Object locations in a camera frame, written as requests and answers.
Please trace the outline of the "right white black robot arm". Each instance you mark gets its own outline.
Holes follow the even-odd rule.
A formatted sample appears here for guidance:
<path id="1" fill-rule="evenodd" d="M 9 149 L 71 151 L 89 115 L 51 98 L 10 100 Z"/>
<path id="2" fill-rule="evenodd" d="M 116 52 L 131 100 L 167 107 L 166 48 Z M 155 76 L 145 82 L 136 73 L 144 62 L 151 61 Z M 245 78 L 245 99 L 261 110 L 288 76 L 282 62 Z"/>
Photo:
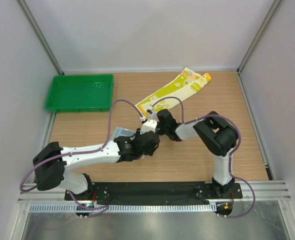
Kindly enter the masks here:
<path id="1" fill-rule="evenodd" d="M 166 135 L 175 142 L 200 137 L 214 155 L 212 191 L 218 198 L 226 197 L 235 183 L 232 163 L 233 152 L 239 140 L 236 128 L 215 111 L 186 123 L 178 123 L 167 109 L 160 110 L 156 116 L 156 132 L 161 136 Z"/>

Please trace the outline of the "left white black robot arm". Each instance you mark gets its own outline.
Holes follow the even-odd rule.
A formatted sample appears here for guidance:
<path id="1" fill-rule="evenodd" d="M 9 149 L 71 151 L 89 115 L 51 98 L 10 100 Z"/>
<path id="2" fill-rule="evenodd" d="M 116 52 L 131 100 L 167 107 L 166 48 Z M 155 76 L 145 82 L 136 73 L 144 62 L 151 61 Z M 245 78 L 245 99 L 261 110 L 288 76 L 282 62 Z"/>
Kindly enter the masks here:
<path id="1" fill-rule="evenodd" d="M 36 188 L 48 191 L 61 188 L 88 200 L 93 196 L 90 177 L 79 169 L 96 164 L 132 162 L 144 156 L 152 156 L 159 147 L 159 135 L 152 130 L 131 136 L 120 135 L 107 142 L 106 146 L 60 147 L 57 141 L 49 143 L 32 160 L 35 167 Z"/>

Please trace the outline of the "polka dot striped towel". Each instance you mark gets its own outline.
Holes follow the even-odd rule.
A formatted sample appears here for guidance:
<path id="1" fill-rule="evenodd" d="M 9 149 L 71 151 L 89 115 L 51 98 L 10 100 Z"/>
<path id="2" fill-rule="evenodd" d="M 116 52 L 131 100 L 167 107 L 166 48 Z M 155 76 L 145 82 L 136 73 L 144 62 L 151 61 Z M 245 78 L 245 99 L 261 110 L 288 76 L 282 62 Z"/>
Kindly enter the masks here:
<path id="1" fill-rule="evenodd" d="M 129 130 L 126 128 L 122 128 L 122 127 L 116 127 L 111 135 L 111 139 L 115 139 L 118 137 L 131 137 L 133 135 L 135 135 L 136 131 L 133 130 Z"/>

